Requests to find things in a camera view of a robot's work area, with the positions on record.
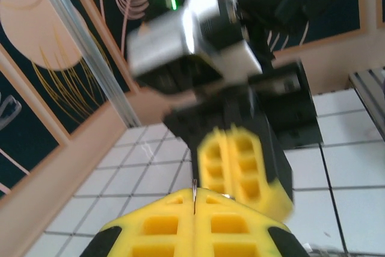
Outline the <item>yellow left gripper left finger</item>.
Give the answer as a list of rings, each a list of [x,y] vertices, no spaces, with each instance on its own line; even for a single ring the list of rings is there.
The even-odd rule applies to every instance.
[[[81,256],[192,256],[192,196],[182,189],[108,222]]]

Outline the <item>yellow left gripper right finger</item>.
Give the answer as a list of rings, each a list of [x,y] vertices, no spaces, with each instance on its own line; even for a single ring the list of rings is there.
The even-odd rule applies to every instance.
[[[282,222],[198,188],[194,200],[195,256],[308,256]]]

